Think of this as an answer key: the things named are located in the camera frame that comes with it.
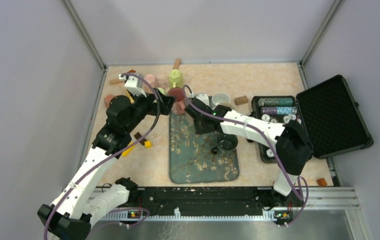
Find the case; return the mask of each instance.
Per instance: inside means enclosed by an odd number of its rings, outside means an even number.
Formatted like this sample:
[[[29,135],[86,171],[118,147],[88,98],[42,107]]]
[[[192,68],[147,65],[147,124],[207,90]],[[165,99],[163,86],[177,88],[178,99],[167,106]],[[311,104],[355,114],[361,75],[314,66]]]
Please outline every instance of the case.
[[[253,97],[253,113],[258,119],[262,115],[258,105],[260,98],[273,96]],[[318,159],[365,149],[374,142],[358,110],[359,104],[353,99],[347,82],[341,75],[299,93],[294,105],[313,143],[313,156]],[[268,147],[259,144],[259,150],[262,161],[276,163],[275,158],[266,155]]]

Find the wall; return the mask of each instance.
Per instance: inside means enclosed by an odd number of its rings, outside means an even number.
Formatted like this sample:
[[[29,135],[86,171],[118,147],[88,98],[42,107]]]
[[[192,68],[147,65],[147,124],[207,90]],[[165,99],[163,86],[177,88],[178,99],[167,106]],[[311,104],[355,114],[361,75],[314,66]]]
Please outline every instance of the wall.
[[[76,172],[100,79],[60,1],[0,1],[0,240],[42,239],[38,208]]]
[[[333,1],[73,0],[107,65],[300,60]]]
[[[346,1],[307,64],[311,83],[342,74],[374,138],[366,150],[335,157],[354,186],[374,239],[380,239],[380,1]]]

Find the table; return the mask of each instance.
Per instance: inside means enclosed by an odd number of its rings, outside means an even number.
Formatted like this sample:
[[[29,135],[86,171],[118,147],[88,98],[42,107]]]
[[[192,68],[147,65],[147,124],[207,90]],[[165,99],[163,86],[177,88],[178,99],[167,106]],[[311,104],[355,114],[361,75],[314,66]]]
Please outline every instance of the table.
[[[111,66],[108,68],[106,81],[103,87],[94,127],[91,134],[91,143],[97,132],[106,122],[106,107],[103,98],[108,94],[124,95],[124,84],[109,85],[109,81],[117,79],[118,75],[134,69],[143,75],[153,74],[167,82],[172,65],[135,65]],[[184,82],[196,93],[213,95],[216,92],[225,92],[231,99],[246,95],[249,103],[237,106],[237,111],[248,115],[251,112],[250,101],[253,96],[280,96],[296,95],[304,90],[296,63],[242,63],[242,64],[183,64],[179,70],[184,75]],[[153,116],[147,116],[132,132],[144,134],[151,126]],[[120,157],[115,164],[104,174],[99,185],[114,183],[115,180],[125,177],[131,178],[141,187],[240,187],[240,186],[272,186],[276,180],[277,164],[264,163],[260,159],[256,143],[248,143],[239,137],[237,154],[240,165],[240,176],[234,181],[175,184],[169,179],[168,158],[168,116],[160,116],[154,130],[147,140],[153,144],[145,148],[141,144],[126,156]],[[310,186],[317,186],[316,180],[324,178],[332,185],[331,175],[325,159],[311,159],[305,165],[301,174]]]

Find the black cable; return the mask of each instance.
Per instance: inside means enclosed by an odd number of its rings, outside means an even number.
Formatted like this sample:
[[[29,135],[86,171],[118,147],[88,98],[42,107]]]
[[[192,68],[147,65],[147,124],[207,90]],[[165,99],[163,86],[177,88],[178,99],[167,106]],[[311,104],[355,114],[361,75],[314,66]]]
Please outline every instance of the black cable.
[[[106,185],[106,184],[108,184],[108,185],[110,185],[110,187],[112,187],[113,185],[111,185],[110,183],[105,183],[105,184],[103,184],[102,186],[101,186],[101,191],[104,193],[104,190],[103,190],[103,188],[104,188],[104,186]]]

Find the metal frame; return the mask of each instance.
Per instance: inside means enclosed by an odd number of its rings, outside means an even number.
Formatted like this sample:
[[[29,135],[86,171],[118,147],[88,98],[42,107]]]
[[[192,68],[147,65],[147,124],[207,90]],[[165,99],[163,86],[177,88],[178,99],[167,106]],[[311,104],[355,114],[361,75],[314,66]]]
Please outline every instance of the metal frame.
[[[81,159],[79,163],[85,159],[87,154],[87,148],[89,145],[91,131],[94,126],[94,119],[97,113],[97,108],[101,99],[101,93],[103,90],[103,86],[106,79],[107,69],[108,67],[104,64],[100,54],[98,53],[93,41],[91,40],[88,32],[86,31],[82,21],[80,20],[75,8],[73,7],[70,0],[61,0],[65,9],[68,11],[68,14],[71,17],[72,22],[75,24],[78,32],[83,38],[85,44],[88,47],[93,58],[96,60],[97,64],[103,71],[102,77],[100,79],[100,85],[97,92],[96,99],[94,100],[93,111],[91,114],[91,120],[88,126],[88,129],[85,134],[84,146],[81,152]],[[319,41],[323,37],[326,29],[328,28],[330,21],[335,16],[336,11],[342,5],[344,0],[335,0],[328,14],[326,15],[324,21],[322,22],[320,28],[318,29],[315,37],[313,38],[311,44],[309,45],[306,53],[303,58],[297,63],[300,77],[305,89],[311,87],[309,78],[305,71],[305,66],[308,63],[312,53],[315,51]],[[356,197],[355,191],[352,187],[338,187],[340,185],[340,181],[338,179],[338,170],[335,168],[334,162],[332,158],[327,159],[331,176],[335,176],[337,178],[337,184],[334,183],[333,187],[310,187],[309,188],[309,199],[307,202],[306,210],[345,210],[346,216],[348,219],[348,224],[350,230],[352,232],[352,236],[355,240],[369,240],[371,239],[369,231],[367,229],[367,225],[362,215],[362,211],[359,206],[358,199]],[[99,188],[95,189],[92,193],[92,197],[100,194],[101,190]],[[210,217],[191,217],[191,216],[181,216],[179,210],[175,211],[174,216],[170,217],[158,217],[151,216],[147,219],[147,221],[273,221],[274,220],[274,211],[280,211],[283,209],[274,208],[271,211],[265,211],[263,216],[242,216],[242,217],[222,217],[222,216],[210,216]],[[105,221],[134,221],[135,219],[128,219],[125,214],[108,214],[102,220]]]

